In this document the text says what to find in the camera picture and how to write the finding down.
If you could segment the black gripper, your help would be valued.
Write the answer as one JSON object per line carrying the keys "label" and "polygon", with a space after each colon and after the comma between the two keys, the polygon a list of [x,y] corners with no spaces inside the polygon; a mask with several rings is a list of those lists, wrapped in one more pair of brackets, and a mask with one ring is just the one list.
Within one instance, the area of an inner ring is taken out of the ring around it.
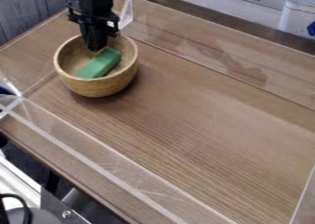
{"label": "black gripper", "polygon": [[82,31],[87,48],[96,52],[119,35],[119,16],[114,13],[114,0],[78,0],[68,2],[70,21]]}

